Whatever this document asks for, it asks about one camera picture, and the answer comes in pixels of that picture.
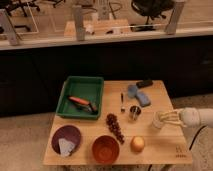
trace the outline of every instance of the wooden tabletop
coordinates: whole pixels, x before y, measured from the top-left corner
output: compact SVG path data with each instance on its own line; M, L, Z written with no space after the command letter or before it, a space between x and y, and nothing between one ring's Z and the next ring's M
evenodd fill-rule
M122 33L130 33L129 23L126 19L118 20L99 20L99 21L84 21L84 27L92 25L94 28L94 35L106 35L107 31L112 30L114 27L120 28ZM65 27L64 36L75 36L75 24L74 21L68 21Z
M98 164L92 155L92 144L101 135L114 135L108 130L106 116L114 113L118 117L125 143L120 146L119 157L114 164L190 164L191 153L179 126L166 125L162 129L152 126L153 114L156 111L172 110L172 104L162 81L154 81L149 87L140 89L151 100L151 105L142 108L142 114L133 122L129 117L129 108L138 105L136 99L129 99L127 86L135 81L105 81L102 98L102 111L98 120L64 119L55 115L50 132L43 163L45 165L94 165ZM125 113L120 112L120 93L124 93ZM74 125L82 134L82 142L78 150L69 157L61 157L51 147L51 139L55 131L64 125ZM130 149L133 136L142 136L145 148L135 154Z

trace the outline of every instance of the dark red plate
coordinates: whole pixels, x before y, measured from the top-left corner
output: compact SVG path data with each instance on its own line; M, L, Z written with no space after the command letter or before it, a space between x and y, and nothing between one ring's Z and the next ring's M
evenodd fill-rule
M59 128L52 138L52 148L58 154L60 154L58 142L60 138L65 138L68 141L72 141L75 144L75 149L73 150L74 152L81 142L81 133L79 129L73 125L66 125Z
M93 143L92 152L98 163L112 164L119 155L119 145L111 136L103 135Z

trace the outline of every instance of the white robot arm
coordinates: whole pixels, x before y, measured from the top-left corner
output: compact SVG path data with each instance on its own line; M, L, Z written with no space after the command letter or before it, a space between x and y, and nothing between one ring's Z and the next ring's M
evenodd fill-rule
M153 125L162 128L164 124L173 124L186 127L206 125L213 127L213 109L184 108L168 112L158 111L153 118Z

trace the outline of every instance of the black office chair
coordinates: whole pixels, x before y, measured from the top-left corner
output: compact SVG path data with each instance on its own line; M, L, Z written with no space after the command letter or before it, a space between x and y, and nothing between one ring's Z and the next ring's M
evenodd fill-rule
M66 0L45 0L45 1L54 2L54 3L53 3L53 7L54 7L54 8L56 7L56 5L57 5L58 3L62 2L62 1L66 2Z
M29 0L28 2L23 2L23 0L16 0L17 3L20 4L20 6L23 7L35 7L37 11L40 11L40 7L35 4L35 1L37 0Z
M9 16L11 16L11 11L13 11L17 8L21 8L22 12L24 13L24 16L27 16L27 13L25 12L23 6L20 5L19 3L14 3L11 0L1 0L0 1L0 8L5 9Z
M11 16L11 11L17 9L17 8L21 8L24 15L26 14L23 6L21 6L18 3L13 3L11 0L1 0L0 1L0 9L5 9L8 13L8 15ZM26 31L30 31L30 28L27 25L14 25L14 28L25 28ZM0 26L0 34L4 32L4 29Z
M172 0L132 0L132 9L142 16L147 16L145 26L138 27L138 31L148 31L155 30L152 25L149 24L150 18L154 20L155 18L162 17L166 18L162 14L163 11L170 10L174 7L174 1Z

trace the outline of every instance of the green plastic tray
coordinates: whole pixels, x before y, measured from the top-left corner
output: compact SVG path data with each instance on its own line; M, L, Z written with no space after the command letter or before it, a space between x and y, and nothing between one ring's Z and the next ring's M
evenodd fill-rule
M78 119L98 119L101 114L104 79L102 77L69 76L61 91L56 113L61 117ZM77 109L67 96L89 100L96 105L97 114Z

